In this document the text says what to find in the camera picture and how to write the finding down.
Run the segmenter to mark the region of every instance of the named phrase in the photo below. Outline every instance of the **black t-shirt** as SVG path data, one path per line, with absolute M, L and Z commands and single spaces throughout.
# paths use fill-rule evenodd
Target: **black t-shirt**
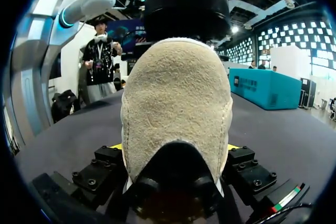
M 107 42 L 91 40 L 84 51 L 83 61 L 93 60 L 93 66 L 87 71 L 87 85 L 98 85 L 113 82 L 113 57 L 116 56 L 112 49 L 112 39 Z

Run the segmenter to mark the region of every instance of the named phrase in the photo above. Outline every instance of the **person in background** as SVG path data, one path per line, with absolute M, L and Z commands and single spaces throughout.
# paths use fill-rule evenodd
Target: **person in background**
M 125 80 L 121 80 L 121 89 L 125 88 L 125 86 L 126 86 Z
M 335 101 L 336 101 L 336 97 L 334 98 L 334 100 L 331 101 L 330 103 L 330 110 L 331 110 L 331 115 L 330 115 L 330 119 L 334 119 L 334 117 L 336 116 L 336 110 L 333 108 L 333 105 L 335 105 Z
M 122 48 L 118 42 L 113 42 L 106 33 L 107 21 L 97 18 L 94 21 L 96 35 L 91 40 L 83 54 L 83 61 L 88 69 L 87 87 L 90 102 L 98 101 L 116 92 L 113 84 L 113 50 L 117 55 L 122 54 Z
M 263 61 L 261 62 L 261 65 L 258 67 L 258 69 L 266 69 L 265 64 L 266 64 L 266 61 L 263 60 Z
M 256 62 L 253 60 L 251 62 L 251 66 L 248 67 L 248 69 L 255 69 L 256 68 Z

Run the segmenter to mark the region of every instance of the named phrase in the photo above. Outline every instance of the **exhibition hall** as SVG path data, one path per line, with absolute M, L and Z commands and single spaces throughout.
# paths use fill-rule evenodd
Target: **exhibition hall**
M 30 0 L 16 17 L 2 120 L 23 219 L 332 223 L 327 0 Z

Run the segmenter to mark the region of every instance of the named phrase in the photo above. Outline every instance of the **cable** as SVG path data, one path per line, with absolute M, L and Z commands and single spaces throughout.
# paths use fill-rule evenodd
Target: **cable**
M 269 221 L 270 219 L 273 219 L 273 218 L 277 217 L 280 214 L 283 214 L 285 212 L 288 212 L 288 211 L 291 211 L 291 210 L 294 210 L 294 209 L 298 209 L 298 208 L 312 208 L 312 204 L 311 203 L 309 203 L 309 204 L 308 203 L 301 203 L 299 205 L 294 205 L 294 206 L 286 207 L 283 210 L 280 210 L 280 211 L 276 212 L 275 214 L 273 214 L 271 216 L 265 217 L 262 220 L 258 220 L 256 222 L 254 222 L 253 224 L 262 224 L 262 223 L 265 223 L 265 222 Z

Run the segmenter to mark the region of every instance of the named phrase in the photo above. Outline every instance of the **black bag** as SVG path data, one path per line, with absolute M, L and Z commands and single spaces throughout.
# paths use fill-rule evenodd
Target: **black bag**
M 51 116 L 54 123 L 70 115 L 70 110 L 74 112 L 80 110 L 79 100 L 71 90 L 64 91 L 62 94 L 56 93 L 52 98 Z

